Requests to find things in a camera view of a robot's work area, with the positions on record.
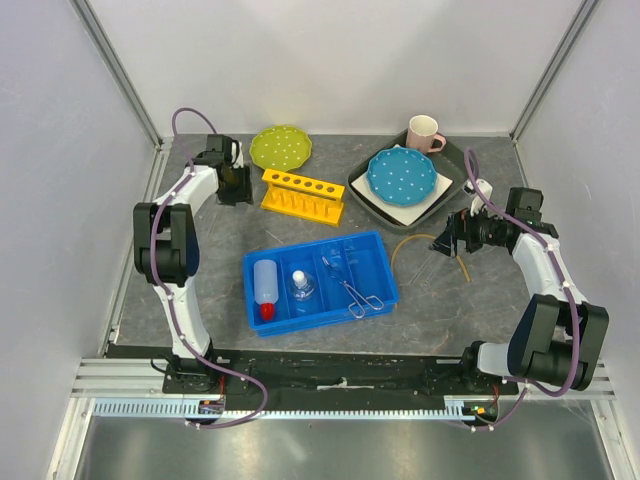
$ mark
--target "mug handle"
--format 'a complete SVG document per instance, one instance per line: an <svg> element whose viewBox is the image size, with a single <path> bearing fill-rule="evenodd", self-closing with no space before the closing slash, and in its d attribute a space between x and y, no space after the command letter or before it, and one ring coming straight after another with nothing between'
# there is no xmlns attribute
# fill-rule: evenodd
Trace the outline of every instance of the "mug handle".
<svg viewBox="0 0 640 480"><path fill-rule="evenodd" d="M438 141L440 142L440 146L439 147L432 147L429 149L429 153L435 153L435 152L439 152L440 150L442 150L444 148L444 146L447 144L447 139L444 138L442 135L439 134L435 134L435 136L433 137L434 141Z"/></svg>

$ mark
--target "blue plate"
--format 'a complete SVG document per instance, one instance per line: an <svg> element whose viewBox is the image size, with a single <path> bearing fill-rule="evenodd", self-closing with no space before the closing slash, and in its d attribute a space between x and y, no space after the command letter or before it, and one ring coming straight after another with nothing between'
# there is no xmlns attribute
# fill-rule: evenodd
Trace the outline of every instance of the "blue plate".
<svg viewBox="0 0 640 480"><path fill-rule="evenodd" d="M409 207L433 193L438 174L431 160L417 150L395 147L371 159L367 180L382 201Z"/></svg>

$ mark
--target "white squeeze bottle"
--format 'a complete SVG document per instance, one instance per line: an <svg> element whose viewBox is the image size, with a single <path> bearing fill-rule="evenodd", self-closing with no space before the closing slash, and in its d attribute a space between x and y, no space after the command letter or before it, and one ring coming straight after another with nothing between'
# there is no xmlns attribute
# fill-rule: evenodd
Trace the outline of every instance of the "white squeeze bottle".
<svg viewBox="0 0 640 480"><path fill-rule="evenodd" d="M278 266L273 260L258 260L253 265L253 296L260 305L265 322L273 319L278 301Z"/></svg>

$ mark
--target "metal tongs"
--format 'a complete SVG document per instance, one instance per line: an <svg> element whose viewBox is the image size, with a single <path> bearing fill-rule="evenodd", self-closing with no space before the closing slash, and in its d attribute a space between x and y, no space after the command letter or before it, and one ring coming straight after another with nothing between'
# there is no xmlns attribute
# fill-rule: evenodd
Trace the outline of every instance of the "metal tongs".
<svg viewBox="0 0 640 480"><path fill-rule="evenodd" d="M322 257L322 263L324 263L325 266L329 269L329 276L334 280L337 280L338 283L340 283L340 285L344 287L351 298L353 298L353 303L349 305L349 311L351 312L351 315L353 315L355 318L362 318L365 316L366 311L364 309L364 305L360 303L361 301L369 305L374 310L382 310L382 308L384 307L384 303L382 302L382 300L380 300L375 295L370 295L368 297L362 296L360 292L358 292L349 282L347 282L346 276L344 275L340 267L330 263L325 256Z"/></svg>

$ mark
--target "pink mug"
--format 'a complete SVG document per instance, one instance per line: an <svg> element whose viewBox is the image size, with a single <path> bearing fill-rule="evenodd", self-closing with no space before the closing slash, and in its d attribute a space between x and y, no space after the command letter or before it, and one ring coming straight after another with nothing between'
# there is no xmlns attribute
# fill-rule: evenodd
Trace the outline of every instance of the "pink mug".
<svg viewBox="0 0 640 480"><path fill-rule="evenodd" d="M432 148L433 141L440 142L439 147ZM416 115L409 121L407 131L407 148L414 148L420 153L439 152L447 144L447 139L438 135L438 122L427 115Z"/></svg>

